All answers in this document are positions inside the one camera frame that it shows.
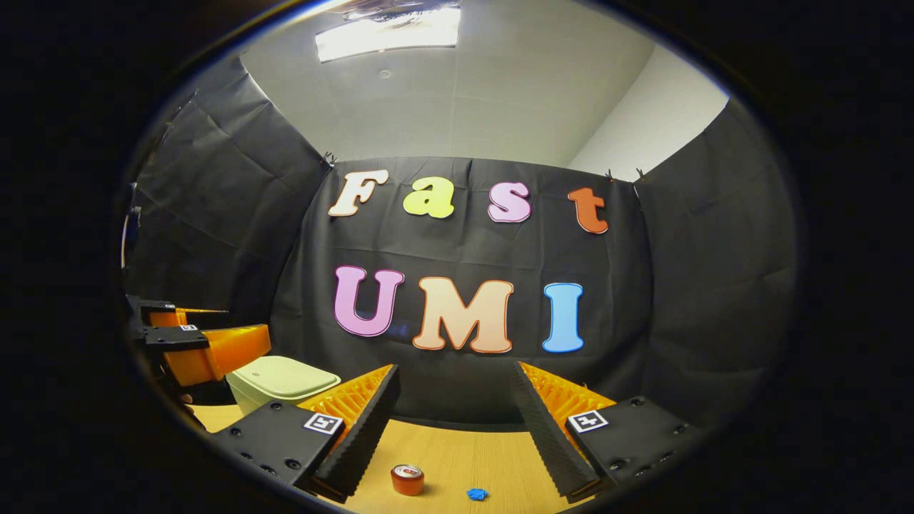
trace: wooden table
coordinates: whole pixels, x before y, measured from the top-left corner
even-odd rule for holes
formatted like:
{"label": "wooden table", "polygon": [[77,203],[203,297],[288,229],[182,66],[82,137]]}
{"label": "wooden table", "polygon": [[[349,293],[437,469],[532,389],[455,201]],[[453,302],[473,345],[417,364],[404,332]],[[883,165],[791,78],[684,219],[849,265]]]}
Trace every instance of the wooden table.
{"label": "wooden table", "polygon": [[[194,413],[210,432],[241,418],[237,405],[195,405]],[[398,464],[425,473],[422,495],[407,497],[393,490],[390,468]],[[490,496],[470,500],[466,491],[474,487]],[[463,432],[390,420],[355,495],[342,507],[366,514],[545,514],[571,506],[558,495],[530,433]]]}

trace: foam letter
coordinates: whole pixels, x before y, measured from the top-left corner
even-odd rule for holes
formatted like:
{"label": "foam letter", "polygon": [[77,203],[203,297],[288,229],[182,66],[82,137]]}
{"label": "foam letter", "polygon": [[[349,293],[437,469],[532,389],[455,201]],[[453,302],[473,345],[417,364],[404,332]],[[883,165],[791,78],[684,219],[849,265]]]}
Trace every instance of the foam letter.
{"label": "foam letter", "polygon": [[416,348],[444,348],[445,341],[440,335],[441,324],[444,324],[451,344],[457,349],[463,348],[477,325],[476,339],[470,341],[473,351],[504,353],[511,349],[505,322],[508,296],[514,292],[511,283],[483,282],[469,306],[463,305],[450,278],[425,277],[419,281],[419,288],[425,291],[425,317],[421,332],[412,339]]}
{"label": "foam letter", "polygon": [[364,319],[356,314],[356,297],[358,285],[361,284],[367,273],[362,268],[355,266],[340,266],[336,268],[336,301],[334,316],[336,323],[340,324],[346,332],[363,337],[380,336],[388,327],[394,316],[394,296],[397,286],[403,284],[403,273],[393,270],[380,270],[375,273],[375,280],[380,284],[377,291],[377,310],[375,317]]}
{"label": "foam letter", "polygon": [[604,207],[603,198],[593,196],[593,190],[582,187],[569,193],[569,200],[574,201],[578,210],[578,224],[588,232],[602,234],[610,228],[610,224],[597,218],[597,207]]}
{"label": "foam letter", "polygon": [[549,284],[543,290],[552,300],[552,329],[543,343],[545,351],[562,353],[584,346],[578,336],[578,298],[584,292],[579,284]]}
{"label": "foam letter", "polygon": [[517,223],[530,217],[526,198],[530,191],[520,182],[501,182],[489,189],[489,218],[502,223]]}
{"label": "foam letter", "polygon": [[344,176],[345,184],[336,203],[327,211],[331,216],[352,216],[358,212],[356,198],[365,203],[375,190],[375,182],[384,184],[388,181],[388,171],[353,171]]}
{"label": "foam letter", "polygon": [[403,208],[409,214],[422,216],[428,214],[433,218],[447,218],[454,212],[451,198],[454,196],[454,184],[443,177],[425,177],[412,183],[413,192],[403,200]]}

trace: orange gripper part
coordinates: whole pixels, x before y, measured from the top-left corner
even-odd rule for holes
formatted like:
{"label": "orange gripper part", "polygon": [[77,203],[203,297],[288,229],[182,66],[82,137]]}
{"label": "orange gripper part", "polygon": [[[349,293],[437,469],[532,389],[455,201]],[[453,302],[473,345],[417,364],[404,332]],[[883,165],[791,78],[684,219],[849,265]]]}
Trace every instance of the orange gripper part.
{"label": "orange gripper part", "polygon": [[187,313],[196,312],[228,312],[214,311],[210,309],[186,309],[177,307],[175,312],[151,312],[149,313],[149,322],[153,327],[180,327],[187,325]]}
{"label": "orange gripper part", "polygon": [[151,312],[149,322],[153,327],[180,327],[187,325],[187,314],[176,312]]}
{"label": "orange gripper part", "polygon": [[555,420],[562,429],[562,432],[565,433],[565,437],[567,437],[575,449],[578,450],[578,453],[581,454],[581,456],[584,456],[583,452],[580,451],[578,444],[571,438],[568,429],[565,428],[565,421],[569,416],[573,416],[574,414],[595,411],[597,409],[615,405],[616,402],[605,396],[601,396],[586,387],[565,380],[558,375],[553,375],[542,369],[534,368],[525,362],[521,362],[520,367],[524,370],[524,373],[526,373],[526,377],[530,380],[530,383],[533,384],[533,388],[537,390],[539,399],[546,405],[549,414],[552,415],[552,419]]}
{"label": "orange gripper part", "polygon": [[203,330],[209,348],[169,351],[165,362],[181,386],[222,380],[226,373],[250,364],[270,351],[266,325]]}
{"label": "orange gripper part", "polygon": [[358,417],[362,415],[362,411],[365,410],[365,406],[377,392],[377,387],[392,368],[393,364],[387,364],[383,368],[343,382],[298,404],[299,407],[309,411],[343,418],[345,428],[334,447],[330,449],[331,452],[349,434],[349,430],[352,429]]}

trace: black fabric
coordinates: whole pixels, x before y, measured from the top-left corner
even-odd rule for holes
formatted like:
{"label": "black fabric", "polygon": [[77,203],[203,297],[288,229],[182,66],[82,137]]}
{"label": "black fabric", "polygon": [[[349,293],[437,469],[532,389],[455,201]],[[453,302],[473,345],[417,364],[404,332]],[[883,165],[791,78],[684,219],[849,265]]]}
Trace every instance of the black fabric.
{"label": "black fabric", "polygon": [[782,349],[799,262],[784,173],[731,102],[635,184],[654,269],[642,394],[690,423],[735,414]]}
{"label": "black fabric", "polygon": [[266,323],[285,257],[324,178],[321,156],[239,59],[198,78],[137,179],[127,289]]}
{"label": "black fabric", "polygon": [[[332,218],[350,171],[386,169],[390,178],[375,187],[356,215]],[[454,212],[437,220],[403,208],[411,184],[422,177],[445,177],[455,185]],[[533,212],[521,223],[489,219],[489,189],[500,182],[523,182]],[[591,187],[605,198],[600,218],[604,234],[577,223],[569,192]],[[365,269],[356,310],[374,315],[374,273],[397,270],[406,281],[397,291],[393,322],[379,336],[364,338],[343,330],[334,317],[335,269]],[[419,279],[453,280],[468,304],[480,284],[502,280],[514,285],[508,300],[507,335],[513,348],[479,354],[469,345],[441,350],[412,345],[420,332],[425,293]],[[549,353],[551,311],[547,284],[582,284],[579,334],[584,347]],[[276,353],[329,369],[343,380],[391,362],[400,365],[402,393],[396,415],[447,423],[521,423],[510,395],[513,363],[521,359],[541,369],[586,383],[611,397],[640,392],[651,304],[647,236],[632,184],[610,182],[550,166],[469,158],[386,158],[340,163],[328,175],[302,221],[273,302],[271,335]]]}

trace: ceiling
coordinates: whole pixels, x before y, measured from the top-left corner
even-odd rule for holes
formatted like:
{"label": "ceiling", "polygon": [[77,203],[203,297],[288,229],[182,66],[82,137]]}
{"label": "ceiling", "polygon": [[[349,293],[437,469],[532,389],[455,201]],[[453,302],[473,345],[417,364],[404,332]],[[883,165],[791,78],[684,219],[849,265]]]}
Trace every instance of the ceiling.
{"label": "ceiling", "polygon": [[462,156],[564,167],[654,49],[572,0],[462,0],[456,48],[321,64],[314,34],[340,23],[324,13],[241,56],[283,115],[340,161]]}

